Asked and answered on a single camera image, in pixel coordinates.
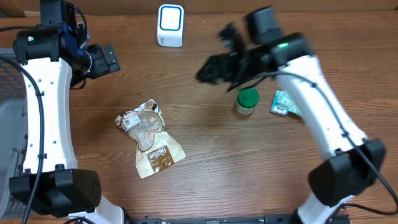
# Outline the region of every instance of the white label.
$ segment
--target white label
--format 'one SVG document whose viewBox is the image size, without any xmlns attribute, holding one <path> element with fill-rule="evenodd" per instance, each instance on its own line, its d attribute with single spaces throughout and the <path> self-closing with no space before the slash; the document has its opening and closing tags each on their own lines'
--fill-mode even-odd
<svg viewBox="0 0 398 224">
<path fill-rule="evenodd" d="M 138 124 L 140 122 L 141 121 L 140 121 L 138 115 L 134 115 L 134 116 L 131 116 L 131 117 L 126 118 L 125 120 L 123 120 L 123 123 L 124 123 L 126 129 L 129 129 L 129 128 L 133 127 L 134 125 L 136 125 L 136 124 Z"/>
</svg>

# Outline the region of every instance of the food package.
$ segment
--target food package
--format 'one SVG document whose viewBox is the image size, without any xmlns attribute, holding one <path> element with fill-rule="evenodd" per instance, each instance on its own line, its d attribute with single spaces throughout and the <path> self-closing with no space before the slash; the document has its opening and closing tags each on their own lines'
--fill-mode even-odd
<svg viewBox="0 0 398 224">
<path fill-rule="evenodd" d="M 272 105 L 270 109 L 271 113 L 279 114 L 282 116 L 287 115 L 288 112 L 294 113 L 301 116 L 301 111 L 294 103 L 292 97 L 286 90 L 276 91 L 274 99 L 272 100 Z"/>
<path fill-rule="evenodd" d="M 185 158 L 181 145 L 166 131 L 162 112 L 154 100 L 119 115 L 115 123 L 137 142 L 136 167 L 140 178 Z"/>
</svg>

